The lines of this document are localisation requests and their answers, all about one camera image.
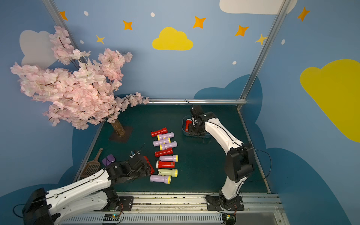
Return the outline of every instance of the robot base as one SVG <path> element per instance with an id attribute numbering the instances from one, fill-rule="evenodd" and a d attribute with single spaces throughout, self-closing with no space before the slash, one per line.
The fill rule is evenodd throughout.
<path id="1" fill-rule="evenodd" d="M 226 199 L 223 194 L 219 196 L 205 196 L 208 211 L 244 211 L 244 203 L 241 196 L 236 196 L 230 200 Z"/>

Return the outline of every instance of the red flashlight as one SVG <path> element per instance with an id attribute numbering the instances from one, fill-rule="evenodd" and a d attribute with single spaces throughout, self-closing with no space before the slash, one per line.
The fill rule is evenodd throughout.
<path id="1" fill-rule="evenodd" d="M 156 161 L 156 169 L 161 169 L 161 168 L 175 168 L 175 163 Z"/>
<path id="2" fill-rule="evenodd" d="M 189 132 L 189 124 L 193 123 L 193 121 L 191 119 L 187 119 L 186 120 L 186 126 L 185 126 L 185 131 Z"/>
<path id="3" fill-rule="evenodd" d="M 166 134 L 166 133 L 167 133 L 167 129 L 166 129 L 166 127 L 164 127 L 164 128 L 161 129 L 161 130 L 157 130 L 157 131 L 151 132 L 151 137 L 155 137 L 155 136 L 157 136 L 158 134 Z"/>
<path id="4" fill-rule="evenodd" d="M 155 157 L 160 157 L 160 156 L 166 156 L 166 155 L 172 155 L 172 148 L 168 148 L 168 149 L 164 149 L 158 152 L 155 152 Z"/>
<path id="5" fill-rule="evenodd" d="M 150 168 L 151 168 L 150 174 L 152 175 L 153 173 L 155 173 L 155 170 L 154 170 L 154 168 L 151 166 L 151 164 L 150 164 L 150 162 L 149 162 L 149 159 L 148 159 L 146 156 L 144 156 L 144 158 L 146 159 L 146 161 L 148 162 L 148 164 L 149 164 L 149 166 L 150 166 Z"/>

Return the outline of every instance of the yellow star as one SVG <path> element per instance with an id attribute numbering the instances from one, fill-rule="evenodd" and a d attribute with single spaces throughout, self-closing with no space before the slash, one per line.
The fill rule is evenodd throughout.
<path id="1" fill-rule="evenodd" d="M 257 40 L 257 41 L 255 41 L 255 43 L 256 43 L 256 42 L 260 42 L 261 45 L 262 45 L 265 39 L 267 39 L 267 37 L 263 37 L 262 34 L 261 34 L 261 35 L 260 35 L 260 39 Z"/>
<path id="2" fill-rule="evenodd" d="M 305 16 L 309 13 L 310 11 L 307 11 L 304 7 L 304 9 L 302 10 L 302 13 L 297 17 L 298 19 L 301 19 L 301 21 L 304 21 Z"/>
<path id="3" fill-rule="evenodd" d="M 102 44 L 104 44 L 104 42 L 103 42 L 104 37 L 103 37 L 103 38 L 99 38 L 97 35 L 96 35 L 96 37 L 98 38 L 98 40 L 97 40 L 96 42 L 101 42 Z"/>
<path id="4" fill-rule="evenodd" d="M 125 22 L 125 20 L 123 20 L 123 21 L 124 21 L 124 24 L 125 24 L 124 30 L 132 30 L 132 28 L 131 28 L 132 22 Z"/>
<path id="5" fill-rule="evenodd" d="M 67 20 L 67 18 L 66 18 L 66 16 L 65 16 L 65 11 L 60 12 L 60 15 L 61 15 L 61 17 L 62 17 L 64 20 Z"/>
<path id="6" fill-rule="evenodd" d="M 248 28 L 249 28 L 249 27 L 239 26 L 239 30 L 238 30 L 238 32 L 235 34 L 235 36 L 238 36 L 238 35 L 244 36 L 244 35 L 245 35 L 245 31 L 246 31 Z"/>
<path id="7" fill-rule="evenodd" d="M 195 24 L 194 24 L 194 27 L 193 27 L 193 28 L 195 28 L 195 27 L 200 27 L 200 28 L 202 29 L 202 28 L 203 28 L 202 25 L 203 25 L 205 19 L 206 19 L 206 18 L 199 19 L 199 18 L 195 17 Z"/>

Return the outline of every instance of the pink blossom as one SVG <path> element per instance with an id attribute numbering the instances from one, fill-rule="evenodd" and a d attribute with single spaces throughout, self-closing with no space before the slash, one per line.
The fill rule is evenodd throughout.
<path id="1" fill-rule="evenodd" d="M 101 63 L 91 62 L 90 52 L 74 49 L 64 28 L 55 26 L 55 30 L 56 33 L 50 35 L 55 57 L 63 64 L 77 60 L 80 67 L 77 71 L 41 69 L 30 65 L 21 67 L 17 63 L 10 68 L 20 78 L 22 93 L 36 101 L 52 102 L 44 115 L 53 126 L 60 120 L 82 130 L 88 127 L 88 122 L 96 125 L 107 120 L 113 123 L 128 105 L 133 107 L 149 102 L 149 98 L 138 92 L 124 98 L 114 96 L 113 92 L 122 85 L 121 67 L 132 59 L 130 52 L 122 55 L 119 51 L 105 49 L 104 54 L 99 54 Z"/>
<path id="2" fill-rule="evenodd" d="M 132 54 L 130 52 L 127 52 L 126 55 L 124 55 L 125 61 L 129 63 L 132 59 Z"/>

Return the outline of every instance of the white robotic arm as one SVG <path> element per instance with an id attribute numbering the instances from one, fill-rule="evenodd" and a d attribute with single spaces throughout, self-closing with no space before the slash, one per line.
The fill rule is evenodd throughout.
<path id="1" fill-rule="evenodd" d="M 232 135 L 212 112 L 204 113 L 201 106 L 192 105 L 192 125 L 189 125 L 189 134 L 204 136 L 210 133 L 220 144 L 226 154 L 226 180 L 219 192 L 220 197 L 207 196 L 208 209 L 213 210 L 241 210 L 242 199 L 239 197 L 241 186 L 253 172 L 255 158 L 252 149 L 244 147 L 243 142 Z"/>
<path id="2" fill-rule="evenodd" d="M 48 192 L 35 190 L 22 210 L 24 225 L 57 225 L 84 212 L 117 210 L 120 199 L 111 186 L 150 173 L 150 164 L 138 153 L 67 186 Z"/>
<path id="3" fill-rule="evenodd" d="M 227 154 L 230 149 L 237 148 L 243 144 L 242 141 L 238 140 L 222 126 L 218 118 L 212 118 L 205 122 L 205 130 L 221 145 L 225 154 Z"/>
<path id="4" fill-rule="evenodd" d="M 203 113 L 196 105 L 192 106 L 192 115 L 189 134 L 203 136 L 210 133 L 226 154 L 226 181 L 219 196 L 206 196 L 208 210 L 244 210 L 239 190 L 253 171 L 253 153 L 223 127 L 212 112 Z M 48 192 L 43 188 L 35 190 L 22 210 L 24 225 L 57 225 L 87 211 L 117 210 L 119 197 L 111 186 L 149 176 L 150 171 L 148 161 L 136 154 L 127 161 L 112 163 L 110 168 L 62 188 Z"/>

